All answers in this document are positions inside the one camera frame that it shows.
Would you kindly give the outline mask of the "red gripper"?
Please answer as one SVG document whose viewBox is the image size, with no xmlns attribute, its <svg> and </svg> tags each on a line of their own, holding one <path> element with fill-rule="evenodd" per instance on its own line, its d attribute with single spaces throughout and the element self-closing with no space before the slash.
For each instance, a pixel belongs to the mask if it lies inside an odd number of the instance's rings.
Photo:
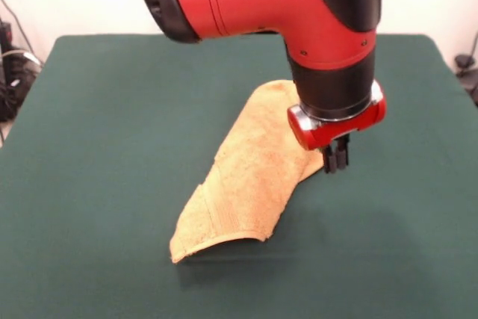
<svg viewBox="0 0 478 319">
<path fill-rule="evenodd" d="M 308 117 L 298 105 L 287 110 L 288 124 L 299 145 L 308 151 L 323 148 L 325 173 L 335 173 L 349 165 L 350 134 L 376 125 L 385 118 L 386 98 L 372 102 L 358 116 L 338 122 L 321 122 Z M 337 140 L 336 150 L 330 145 Z"/>
</svg>

